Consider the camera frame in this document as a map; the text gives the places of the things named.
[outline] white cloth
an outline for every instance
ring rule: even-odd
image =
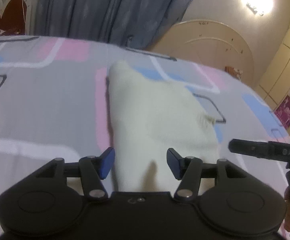
[[[149,80],[120,61],[109,70],[109,105],[120,191],[174,193],[168,148],[205,163],[219,159],[212,118],[178,82]],[[201,182],[201,190],[210,187]]]

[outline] gray curtain fold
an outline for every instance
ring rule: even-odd
[[[39,0],[35,35],[144,49],[180,21],[192,0]]]

